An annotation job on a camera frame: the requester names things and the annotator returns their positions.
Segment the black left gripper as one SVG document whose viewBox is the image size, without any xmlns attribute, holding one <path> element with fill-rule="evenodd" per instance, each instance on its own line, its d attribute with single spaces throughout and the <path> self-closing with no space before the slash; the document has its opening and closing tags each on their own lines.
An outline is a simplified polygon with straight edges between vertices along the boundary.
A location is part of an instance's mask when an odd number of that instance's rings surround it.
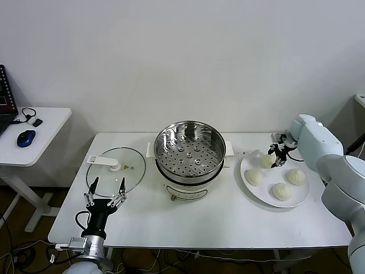
<svg viewBox="0 0 365 274">
<path fill-rule="evenodd" d="M 95 199 L 94 194 L 99 182 L 99 177 L 96 177 L 94 182 L 89 187 L 88 192 L 83 194 L 86 202 L 87 211 L 90 213 L 90 219 L 87 228 L 83 230 L 82 236 L 99 236 L 107 237 L 105 232 L 106 224 L 109 215 L 115 213 L 115 208 L 119 208 L 126 200 L 125 194 L 125 177 L 122 178 L 119 191 L 112 199 Z"/>
</svg>

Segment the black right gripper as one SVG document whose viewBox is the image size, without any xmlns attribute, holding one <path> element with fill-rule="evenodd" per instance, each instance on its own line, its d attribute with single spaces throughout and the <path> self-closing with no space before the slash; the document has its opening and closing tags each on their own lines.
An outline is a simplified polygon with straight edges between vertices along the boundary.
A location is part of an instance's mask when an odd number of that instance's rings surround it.
<svg viewBox="0 0 365 274">
<path fill-rule="evenodd" d="M 290 133 L 275 133 L 275 143 L 271 144 L 268 154 L 274 154 L 273 168 L 282 167 L 287 161 L 287 153 L 297 148 L 298 142 Z"/>
</svg>

